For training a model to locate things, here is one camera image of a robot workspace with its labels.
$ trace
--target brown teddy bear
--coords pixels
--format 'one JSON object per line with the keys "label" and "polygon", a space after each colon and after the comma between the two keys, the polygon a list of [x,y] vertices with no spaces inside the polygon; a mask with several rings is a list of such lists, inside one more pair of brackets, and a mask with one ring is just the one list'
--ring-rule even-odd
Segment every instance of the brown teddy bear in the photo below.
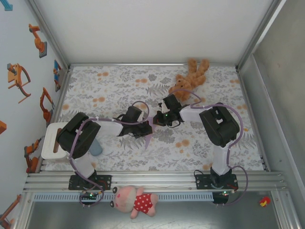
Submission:
{"label": "brown teddy bear", "polygon": [[[170,90],[168,91],[169,93],[172,93],[174,90],[177,89],[186,89],[192,91],[194,88],[199,85],[202,85],[205,82],[206,77],[204,73],[208,70],[210,66],[209,60],[203,59],[198,69],[197,60],[193,58],[189,59],[187,64],[189,66],[189,73],[186,77],[183,77],[180,74],[176,75],[177,82],[175,86],[170,88]],[[177,99],[180,99],[180,101],[188,100],[188,98],[190,97],[190,93],[185,91],[175,92],[174,95]]]}

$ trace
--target pink pig plush toy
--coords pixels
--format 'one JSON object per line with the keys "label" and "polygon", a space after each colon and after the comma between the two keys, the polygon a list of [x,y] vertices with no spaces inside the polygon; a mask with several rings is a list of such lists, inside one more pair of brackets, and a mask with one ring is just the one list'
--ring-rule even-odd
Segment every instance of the pink pig plush toy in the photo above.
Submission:
{"label": "pink pig plush toy", "polygon": [[139,211],[150,217],[156,214],[155,206],[158,202],[158,196],[143,193],[143,187],[138,188],[138,190],[134,186],[125,186],[120,189],[114,187],[112,191],[115,193],[115,199],[110,202],[110,206],[124,213],[131,212],[131,219],[136,218]]}

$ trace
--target white cable tray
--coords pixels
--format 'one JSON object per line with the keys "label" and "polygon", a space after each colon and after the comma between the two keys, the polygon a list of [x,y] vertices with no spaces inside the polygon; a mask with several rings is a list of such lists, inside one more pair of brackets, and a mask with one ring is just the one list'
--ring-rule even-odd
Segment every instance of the white cable tray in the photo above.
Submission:
{"label": "white cable tray", "polygon": [[[159,202],[182,202],[182,201],[214,201],[212,192],[196,192],[190,194],[188,192],[157,192]],[[36,193],[34,202],[78,202],[81,193],[60,193],[60,192],[42,192]],[[114,199],[114,194],[105,192],[101,202],[110,202]],[[83,198],[86,202],[95,202],[96,200]]]}

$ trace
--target patterned mat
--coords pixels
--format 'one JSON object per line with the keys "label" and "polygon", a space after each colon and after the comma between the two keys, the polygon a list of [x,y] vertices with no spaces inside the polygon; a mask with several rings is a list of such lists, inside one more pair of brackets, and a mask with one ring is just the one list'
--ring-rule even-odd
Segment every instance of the patterned mat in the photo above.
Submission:
{"label": "patterned mat", "polygon": [[[145,101],[150,107],[150,116],[154,116],[159,110],[158,103],[168,95],[178,73],[185,75],[187,66],[74,67],[60,121],[68,122],[78,112],[92,117],[117,117],[137,100]],[[244,135],[231,150],[230,164],[242,165],[247,170],[263,170],[235,68],[211,66],[206,79],[194,90],[203,104],[228,104],[239,111],[244,122]],[[190,97],[186,104],[194,101]],[[97,139],[103,153],[97,157],[88,153],[97,170],[208,170],[213,162],[213,144],[201,123],[183,123],[174,129],[157,126],[147,150],[144,138],[98,134]],[[46,170],[72,168],[68,162],[48,162]]]}

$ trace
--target teddy bear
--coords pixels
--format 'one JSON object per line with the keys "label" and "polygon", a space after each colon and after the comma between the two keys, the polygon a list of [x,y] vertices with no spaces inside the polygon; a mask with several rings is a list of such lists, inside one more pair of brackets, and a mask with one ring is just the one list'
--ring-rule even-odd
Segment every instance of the teddy bear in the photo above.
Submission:
{"label": "teddy bear", "polygon": [[125,186],[120,189],[114,187],[112,191],[115,193],[115,198],[114,201],[110,202],[110,206],[123,213],[131,212],[131,219],[136,218],[139,211],[150,217],[156,214],[155,206],[158,202],[158,196],[152,193],[143,193],[143,187],[139,187],[138,190],[134,186]]}
{"label": "teddy bear", "polygon": [[[199,68],[197,69],[197,60],[196,59],[189,59],[188,62],[188,69],[189,73],[186,77],[183,77],[182,75],[178,74],[176,75],[176,84],[175,86],[171,87],[169,89],[169,93],[171,94],[174,90],[177,89],[186,89],[189,91],[192,91],[194,88],[196,88],[199,85],[202,85],[206,77],[204,73],[208,70],[210,66],[210,62],[208,59],[203,59],[200,62]],[[177,91],[174,93],[177,99],[180,101],[186,101],[190,97],[190,93],[186,91]]]}

